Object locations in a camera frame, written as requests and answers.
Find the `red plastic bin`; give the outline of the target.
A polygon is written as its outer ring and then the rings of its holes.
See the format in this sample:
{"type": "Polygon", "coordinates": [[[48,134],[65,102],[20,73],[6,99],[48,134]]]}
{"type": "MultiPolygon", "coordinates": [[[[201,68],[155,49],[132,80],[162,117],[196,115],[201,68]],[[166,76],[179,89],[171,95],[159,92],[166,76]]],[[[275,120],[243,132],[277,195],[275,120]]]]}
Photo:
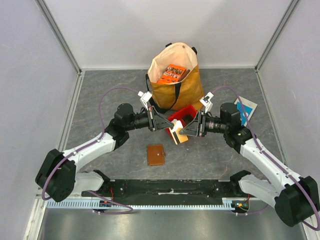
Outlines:
{"type": "Polygon", "coordinates": [[[167,117],[167,120],[169,120],[170,122],[172,122],[174,119],[181,121],[183,128],[186,126],[186,124],[184,123],[184,121],[182,120],[182,117],[184,117],[187,114],[192,115],[194,118],[197,115],[197,110],[190,104],[187,105],[186,107],[174,112],[173,114],[169,115],[167,117]]]}

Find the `brown leather card holder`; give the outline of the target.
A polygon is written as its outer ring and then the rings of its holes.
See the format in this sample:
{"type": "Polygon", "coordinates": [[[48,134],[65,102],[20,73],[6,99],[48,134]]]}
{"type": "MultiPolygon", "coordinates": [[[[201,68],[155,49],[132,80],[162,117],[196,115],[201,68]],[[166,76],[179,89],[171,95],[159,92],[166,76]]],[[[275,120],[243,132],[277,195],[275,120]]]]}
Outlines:
{"type": "Polygon", "coordinates": [[[165,152],[162,144],[148,145],[146,152],[148,166],[162,166],[165,164],[165,152]]]}

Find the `blue white box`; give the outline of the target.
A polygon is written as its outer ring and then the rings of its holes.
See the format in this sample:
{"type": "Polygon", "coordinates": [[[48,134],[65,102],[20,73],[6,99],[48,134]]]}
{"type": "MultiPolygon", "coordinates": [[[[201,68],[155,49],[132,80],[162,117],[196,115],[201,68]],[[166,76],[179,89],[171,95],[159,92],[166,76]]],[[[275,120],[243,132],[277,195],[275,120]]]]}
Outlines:
{"type": "Polygon", "coordinates": [[[241,124],[246,127],[247,120],[246,120],[245,114],[247,116],[247,119],[250,120],[258,105],[241,96],[239,98],[243,104],[244,110],[242,109],[241,103],[238,98],[235,100],[234,104],[236,105],[237,109],[240,112],[241,124]]]}

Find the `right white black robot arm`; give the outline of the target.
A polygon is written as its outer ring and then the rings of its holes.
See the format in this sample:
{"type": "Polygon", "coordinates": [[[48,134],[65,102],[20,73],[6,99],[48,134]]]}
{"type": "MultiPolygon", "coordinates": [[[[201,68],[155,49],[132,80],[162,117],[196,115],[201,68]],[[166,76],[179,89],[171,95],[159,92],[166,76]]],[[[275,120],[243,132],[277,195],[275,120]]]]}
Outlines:
{"type": "Polygon", "coordinates": [[[241,124],[241,113],[233,103],[224,103],[220,115],[198,111],[196,117],[179,132],[181,135],[204,137],[207,133],[223,135],[226,144],[254,164],[267,178],[261,180],[242,170],[231,176],[229,191],[235,197],[249,194],[274,208],[289,227],[305,222],[311,216],[320,218],[317,182],[302,177],[277,159],[252,131],[241,124]]]}

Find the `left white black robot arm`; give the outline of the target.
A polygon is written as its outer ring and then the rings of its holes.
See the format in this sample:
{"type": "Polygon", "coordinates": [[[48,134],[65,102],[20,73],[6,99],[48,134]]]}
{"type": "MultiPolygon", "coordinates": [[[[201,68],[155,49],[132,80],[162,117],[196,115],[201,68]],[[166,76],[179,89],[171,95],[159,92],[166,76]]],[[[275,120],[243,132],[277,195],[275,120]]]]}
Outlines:
{"type": "Polygon", "coordinates": [[[35,177],[35,183],[42,188],[44,195],[56,202],[84,191],[94,191],[98,196],[106,196],[110,192],[110,184],[106,181],[108,178],[98,170],[80,172],[80,169],[121,147],[129,139],[131,130],[148,128],[154,132],[173,126],[153,106],[135,113],[132,105],[123,103],[98,136],[65,151],[49,151],[35,177]]]}

